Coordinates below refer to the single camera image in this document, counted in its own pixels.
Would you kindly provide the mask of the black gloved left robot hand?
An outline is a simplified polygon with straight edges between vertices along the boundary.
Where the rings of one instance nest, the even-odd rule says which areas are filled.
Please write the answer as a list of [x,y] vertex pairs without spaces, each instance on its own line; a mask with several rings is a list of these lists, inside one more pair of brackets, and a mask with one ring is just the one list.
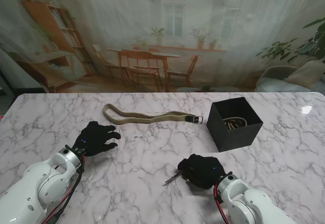
[[117,146],[115,142],[106,144],[111,139],[121,139],[115,126],[99,125],[97,121],[90,121],[81,131],[72,148],[86,157],[94,156],[115,148]]

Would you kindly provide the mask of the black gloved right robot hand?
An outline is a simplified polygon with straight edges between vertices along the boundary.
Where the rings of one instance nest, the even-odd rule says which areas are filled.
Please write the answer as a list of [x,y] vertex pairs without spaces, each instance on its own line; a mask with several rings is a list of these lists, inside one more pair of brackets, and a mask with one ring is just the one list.
[[226,176],[220,161],[211,156],[190,155],[177,166],[182,178],[202,189],[210,189]]

